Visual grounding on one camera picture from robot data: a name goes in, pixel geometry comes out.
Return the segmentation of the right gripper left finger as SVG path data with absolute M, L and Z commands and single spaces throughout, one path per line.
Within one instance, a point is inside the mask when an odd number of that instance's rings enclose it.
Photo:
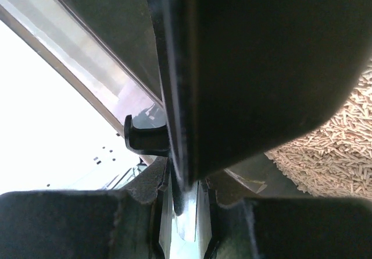
M 2 258 L 168 258 L 171 190 L 159 157 L 118 190 L 1 195 Z

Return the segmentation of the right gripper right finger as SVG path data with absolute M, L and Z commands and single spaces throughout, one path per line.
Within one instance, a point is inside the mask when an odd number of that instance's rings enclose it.
M 371 202 L 361 198 L 248 197 L 221 204 L 200 183 L 204 258 L 371 258 Z

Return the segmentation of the black litter scoop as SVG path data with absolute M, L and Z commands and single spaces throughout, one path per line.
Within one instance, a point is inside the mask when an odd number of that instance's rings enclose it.
M 329 120 L 371 55 L 371 0 L 147 0 L 167 123 L 128 141 L 173 160 L 177 215 L 208 175 Z

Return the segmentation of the dark brown litter box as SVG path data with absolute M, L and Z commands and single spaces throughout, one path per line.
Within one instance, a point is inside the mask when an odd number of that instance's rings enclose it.
M 1 0 L 1 19 L 17 21 L 50 50 L 114 126 L 145 111 L 167 123 L 147 0 Z M 259 194 L 299 193 L 266 152 L 228 169 Z

